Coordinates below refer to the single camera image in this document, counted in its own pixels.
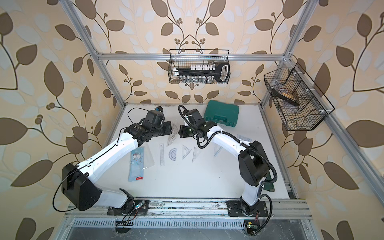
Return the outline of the clear triangle ruler long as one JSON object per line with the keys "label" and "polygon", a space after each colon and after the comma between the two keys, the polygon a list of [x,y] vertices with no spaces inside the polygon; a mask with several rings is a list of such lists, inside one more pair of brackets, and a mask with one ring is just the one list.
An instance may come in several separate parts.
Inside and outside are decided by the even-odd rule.
{"label": "clear triangle ruler long", "polygon": [[196,161],[200,153],[201,153],[201,149],[199,147],[194,147],[192,163]]}

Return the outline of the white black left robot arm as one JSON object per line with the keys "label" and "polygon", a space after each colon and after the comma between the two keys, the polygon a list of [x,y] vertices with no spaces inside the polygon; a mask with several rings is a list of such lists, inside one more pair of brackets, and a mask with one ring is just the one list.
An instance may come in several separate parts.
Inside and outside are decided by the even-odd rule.
{"label": "white black left robot arm", "polygon": [[155,137],[172,134],[172,124],[165,120],[162,107],[147,112],[138,123],[122,128],[118,138],[89,159],[62,169],[59,190],[79,211],[92,207],[110,207],[123,214],[140,208],[126,190],[102,189],[97,181],[120,159],[129,161],[129,181],[143,179],[144,169],[155,163],[147,143]]}

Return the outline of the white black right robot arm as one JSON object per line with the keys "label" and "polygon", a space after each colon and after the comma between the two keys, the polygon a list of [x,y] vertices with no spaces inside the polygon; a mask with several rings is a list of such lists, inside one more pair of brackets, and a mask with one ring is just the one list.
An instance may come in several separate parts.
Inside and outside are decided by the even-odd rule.
{"label": "white black right robot arm", "polygon": [[275,183],[277,171],[268,160],[261,143],[242,141],[224,131],[217,123],[205,121],[197,109],[188,110],[179,105],[178,112],[185,124],[181,125],[181,138],[194,138],[199,149],[215,143],[238,158],[239,171],[245,181],[245,188],[240,197],[240,211],[251,216],[256,211],[259,201],[264,195],[262,190],[266,183]]}

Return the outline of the blue ruler set pouch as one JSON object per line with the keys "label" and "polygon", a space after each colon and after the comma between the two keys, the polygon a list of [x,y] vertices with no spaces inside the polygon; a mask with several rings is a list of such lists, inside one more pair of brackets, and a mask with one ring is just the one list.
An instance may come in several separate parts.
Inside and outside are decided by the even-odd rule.
{"label": "blue ruler set pouch", "polygon": [[140,147],[130,152],[129,182],[142,180],[144,177],[145,149]]}

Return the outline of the clear straight ruler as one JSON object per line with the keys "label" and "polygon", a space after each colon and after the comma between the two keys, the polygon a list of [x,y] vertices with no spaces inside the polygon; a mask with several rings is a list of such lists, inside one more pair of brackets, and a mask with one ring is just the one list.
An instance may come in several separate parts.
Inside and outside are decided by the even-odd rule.
{"label": "clear straight ruler", "polygon": [[160,165],[165,165],[164,144],[160,144]]}

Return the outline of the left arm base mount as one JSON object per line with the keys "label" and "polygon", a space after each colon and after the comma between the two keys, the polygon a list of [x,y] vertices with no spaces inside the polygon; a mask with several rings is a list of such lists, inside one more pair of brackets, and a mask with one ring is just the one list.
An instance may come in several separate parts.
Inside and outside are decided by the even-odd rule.
{"label": "left arm base mount", "polygon": [[126,190],[119,188],[119,190],[124,193],[128,199],[125,201],[121,208],[109,207],[107,215],[109,216],[123,216],[138,213],[147,213],[149,210],[149,200],[135,200],[134,197],[129,194]]}

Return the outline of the clear protractor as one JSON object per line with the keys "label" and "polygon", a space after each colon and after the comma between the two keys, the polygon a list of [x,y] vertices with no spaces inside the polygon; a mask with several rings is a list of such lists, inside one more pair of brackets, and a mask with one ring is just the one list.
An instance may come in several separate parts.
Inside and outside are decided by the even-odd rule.
{"label": "clear protractor", "polygon": [[169,159],[174,162],[177,160],[177,148],[173,148],[169,151]]}

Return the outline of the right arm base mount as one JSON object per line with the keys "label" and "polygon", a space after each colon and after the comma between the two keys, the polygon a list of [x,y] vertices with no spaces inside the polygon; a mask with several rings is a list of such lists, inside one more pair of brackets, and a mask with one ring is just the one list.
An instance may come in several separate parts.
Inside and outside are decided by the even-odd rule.
{"label": "right arm base mount", "polygon": [[227,201],[228,215],[230,217],[267,217],[269,215],[266,202],[258,201],[250,206],[242,199]]}

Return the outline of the clear triangle ruler small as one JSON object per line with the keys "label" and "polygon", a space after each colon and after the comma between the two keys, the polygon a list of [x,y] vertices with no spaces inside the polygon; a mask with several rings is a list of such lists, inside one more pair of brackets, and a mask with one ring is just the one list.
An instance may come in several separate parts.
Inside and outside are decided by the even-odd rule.
{"label": "clear triangle ruler small", "polygon": [[184,160],[190,153],[191,150],[185,145],[182,145],[182,159]]}

